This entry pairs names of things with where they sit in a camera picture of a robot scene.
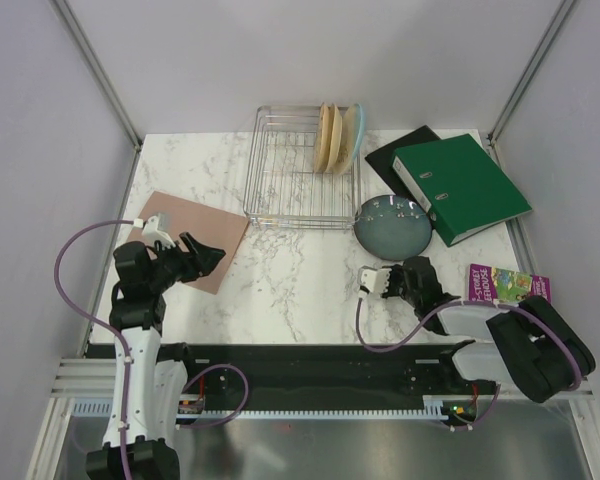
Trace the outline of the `metal wire dish rack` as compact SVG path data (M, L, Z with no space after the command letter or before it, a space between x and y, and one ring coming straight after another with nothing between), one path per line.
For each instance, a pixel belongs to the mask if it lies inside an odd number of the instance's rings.
M258 108L243 211L260 227L351 228L361 206L361 159L341 175L313 170L318 106Z

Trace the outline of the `beige bird plate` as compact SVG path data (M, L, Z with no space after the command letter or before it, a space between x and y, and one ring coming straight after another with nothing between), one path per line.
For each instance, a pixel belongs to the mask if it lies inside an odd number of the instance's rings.
M323 103L320 107L318 129L314 143L313 167L315 173L323 172L328 164L332 123L332 109L329 105Z
M349 165L352 127L349 111L342 114L336 105L333 105L333 108L334 117L328 167L331 173L342 174Z

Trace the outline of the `blue and beige plate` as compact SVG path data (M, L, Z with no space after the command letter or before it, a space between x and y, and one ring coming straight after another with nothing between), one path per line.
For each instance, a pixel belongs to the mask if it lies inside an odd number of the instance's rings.
M348 172L359 153L366 129L366 113L361 104L356 103L348 108L344 116L344 126L346 127L344 171Z

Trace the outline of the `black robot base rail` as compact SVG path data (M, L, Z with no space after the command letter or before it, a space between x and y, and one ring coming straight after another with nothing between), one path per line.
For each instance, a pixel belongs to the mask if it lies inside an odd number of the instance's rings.
M360 345L193 345L170 344L159 350L173 359L184 346L188 376L203 379L188 388L227 410L254 398L478 395L486 398L496 385L468 381L448 362L449 345L407 345L379 354Z

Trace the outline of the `dark teal floral plate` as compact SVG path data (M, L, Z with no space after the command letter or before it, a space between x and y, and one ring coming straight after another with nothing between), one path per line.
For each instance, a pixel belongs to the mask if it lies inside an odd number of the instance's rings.
M433 233L422 208L395 194L365 201L356 214L353 230L367 252L393 262L420 255L428 247Z

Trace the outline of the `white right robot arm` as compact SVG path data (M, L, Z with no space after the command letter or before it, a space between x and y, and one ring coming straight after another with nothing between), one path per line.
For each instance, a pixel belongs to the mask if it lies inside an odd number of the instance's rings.
M388 268L384 298L399 297L414 309L423 328L471 341L448 354L438 368L447 392L463 392L474 380L512 384L543 403L576 390L596 369L593 353L551 303L531 295L512 303L461 300L443 290L430 260L418 256Z

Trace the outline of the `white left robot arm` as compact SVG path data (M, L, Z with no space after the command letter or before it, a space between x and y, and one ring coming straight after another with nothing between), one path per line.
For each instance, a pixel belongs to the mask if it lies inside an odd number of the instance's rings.
M119 280L112 291L109 324L115 340L116 375L111 416L102 446L86 456L91 479L177 479L173 447L180 393L199 382L199 369L184 360L159 357L164 293L175 283L210 275L224 258L184 232L176 242L131 241L113 254Z

